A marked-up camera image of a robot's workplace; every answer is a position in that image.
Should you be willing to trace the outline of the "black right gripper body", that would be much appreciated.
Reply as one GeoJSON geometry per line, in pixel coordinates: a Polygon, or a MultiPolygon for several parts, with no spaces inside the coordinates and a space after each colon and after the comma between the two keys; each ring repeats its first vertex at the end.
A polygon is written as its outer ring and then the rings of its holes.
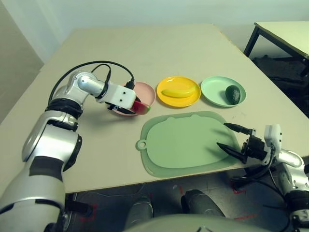
{"type": "Polygon", "coordinates": [[[258,137],[255,136],[254,129],[244,129],[242,133],[249,135],[246,142],[243,143],[241,153],[244,157],[243,163],[247,162],[248,157],[255,158],[258,160],[264,160],[267,156],[265,149],[265,143],[258,137]]]}

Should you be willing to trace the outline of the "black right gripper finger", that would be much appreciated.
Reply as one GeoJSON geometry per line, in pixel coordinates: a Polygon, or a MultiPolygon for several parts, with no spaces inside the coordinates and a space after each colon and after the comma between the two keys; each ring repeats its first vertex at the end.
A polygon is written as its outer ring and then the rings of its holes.
{"type": "Polygon", "coordinates": [[[248,129],[246,127],[243,127],[241,125],[238,124],[232,124],[232,123],[224,123],[224,125],[226,127],[228,127],[229,129],[231,129],[232,131],[238,132],[238,133],[243,133],[246,135],[251,135],[252,134],[252,130],[248,129]]]}
{"type": "Polygon", "coordinates": [[[247,163],[247,157],[238,152],[235,148],[233,147],[230,147],[228,145],[225,145],[225,144],[222,144],[222,143],[218,143],[217,142],[217,145],[224,151],[226,152],[227,154],[233,156],[234,158],[237,158],[238,160],[240,160],[243,164],[246,164],[247,163]]]}

